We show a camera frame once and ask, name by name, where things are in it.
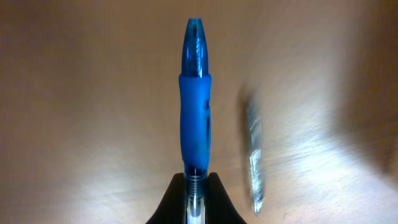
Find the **blue pen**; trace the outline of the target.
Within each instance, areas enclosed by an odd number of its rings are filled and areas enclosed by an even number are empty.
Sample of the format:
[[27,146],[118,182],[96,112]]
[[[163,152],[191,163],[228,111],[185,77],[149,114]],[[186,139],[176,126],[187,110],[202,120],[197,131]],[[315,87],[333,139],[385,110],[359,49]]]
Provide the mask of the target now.
[[212,77],[205,31],[199,17],[187,22],[182,49],[180,147],[186,180],[186,222],[206,223],[205,184],[210,161]]

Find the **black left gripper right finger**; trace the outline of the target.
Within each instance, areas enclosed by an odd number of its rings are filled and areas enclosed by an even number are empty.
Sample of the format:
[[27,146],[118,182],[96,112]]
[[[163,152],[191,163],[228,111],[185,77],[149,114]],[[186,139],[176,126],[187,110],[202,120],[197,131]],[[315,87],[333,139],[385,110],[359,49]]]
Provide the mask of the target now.
[[215,172],[208,175],[206,193],[207,224],[246,224]]

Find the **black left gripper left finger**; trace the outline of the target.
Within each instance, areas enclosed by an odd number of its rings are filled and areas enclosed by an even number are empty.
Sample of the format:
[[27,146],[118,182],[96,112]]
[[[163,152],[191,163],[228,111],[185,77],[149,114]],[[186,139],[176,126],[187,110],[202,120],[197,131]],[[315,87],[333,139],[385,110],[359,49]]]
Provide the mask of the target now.
[[174,174],[159,206],[147,224],[182,224],[186,219],[186,188],[183,173]]

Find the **dark grey pen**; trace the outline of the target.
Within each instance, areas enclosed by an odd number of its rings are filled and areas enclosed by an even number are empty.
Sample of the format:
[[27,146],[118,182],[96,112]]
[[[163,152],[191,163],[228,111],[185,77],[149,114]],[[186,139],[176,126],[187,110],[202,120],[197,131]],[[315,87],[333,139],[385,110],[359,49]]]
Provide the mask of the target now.
[[256,92],[243,88],[239,96],[241,132],[245,156],[246,181],[251,208],[255,216],[262,210],[265,197],[265,170],[262,163],[263,134],[261,107]]

